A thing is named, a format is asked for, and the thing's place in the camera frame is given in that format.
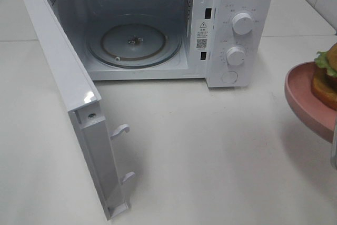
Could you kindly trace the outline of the burger with lettuce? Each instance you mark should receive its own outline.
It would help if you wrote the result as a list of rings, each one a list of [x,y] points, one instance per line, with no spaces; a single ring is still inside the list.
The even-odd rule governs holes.
[[[325,52],[317,52],[311,91],[329,108],[336,110],[336,43]]]

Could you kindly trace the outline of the pink round plate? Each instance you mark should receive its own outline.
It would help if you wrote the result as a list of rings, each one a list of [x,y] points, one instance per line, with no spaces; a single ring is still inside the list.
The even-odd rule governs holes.
[[[284,83],[285,97],[300,121],[331,143],[336,111],[323,104],[311,91],[315,67],[314,62],[306,62],[290,69]]]

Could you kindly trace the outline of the round white door button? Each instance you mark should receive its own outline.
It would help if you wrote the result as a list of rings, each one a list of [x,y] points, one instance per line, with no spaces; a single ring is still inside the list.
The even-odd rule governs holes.
[[[224,73],[221,77],[221,80],[225,84],[234,84],[237,82],[238,74],[235,71],[228,71]]]

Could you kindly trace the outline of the white timer knob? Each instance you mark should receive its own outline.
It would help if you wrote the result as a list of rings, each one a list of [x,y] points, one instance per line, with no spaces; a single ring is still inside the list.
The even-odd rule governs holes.
[[[245,49],[241,46],[233,46],[226,51],[226,60],[228,65],[241,65],[245,60],[245,56]]]

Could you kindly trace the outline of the white microwave oven body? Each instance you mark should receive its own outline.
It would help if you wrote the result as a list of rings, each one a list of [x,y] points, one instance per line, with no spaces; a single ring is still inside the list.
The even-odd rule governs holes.
[[[56,0],[55,14],[94,81],[205,79],[208,87],[247,86],[250,82],[271,0]],[[248,11],[252,30],[238,35],[232,17]],[[168,28],[181,39],[179,51],[169,60],[142,69],[109,66],[94,57],[87,46],[96,28],[144,23]],[[233,46],[245,49],[239,66],[228,65],[226,51]],[[225,84],[224,73],[235,71],[237,82]]]

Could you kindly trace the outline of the white microwave door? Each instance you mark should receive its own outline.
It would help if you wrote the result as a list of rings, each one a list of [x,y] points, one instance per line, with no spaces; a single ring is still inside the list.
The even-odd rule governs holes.
[[[124,183],[134,176],[119,175],[112,143],[128,124],[110,131],[101,110],[99,94],[64,32],[56,0],[23,0],[45,58],[66,106],[76,137],[107,220],[129,209]]]

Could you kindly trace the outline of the glass microwave turntable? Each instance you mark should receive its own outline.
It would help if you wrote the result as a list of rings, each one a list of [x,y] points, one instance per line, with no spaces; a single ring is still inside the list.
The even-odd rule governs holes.
[[[171,59],[182,39],[168,28],[142,23],[96,28],[87,39],[90,53],[100,62],[123,69],[142,69]]]

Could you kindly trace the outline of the white upper power knob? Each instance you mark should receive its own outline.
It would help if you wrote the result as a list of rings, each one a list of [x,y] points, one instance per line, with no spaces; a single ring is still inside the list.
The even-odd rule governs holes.
[[[252,30],[254,18],[248,11],[240,11],[232,17],[231,23],[236,34],[245,35]]]

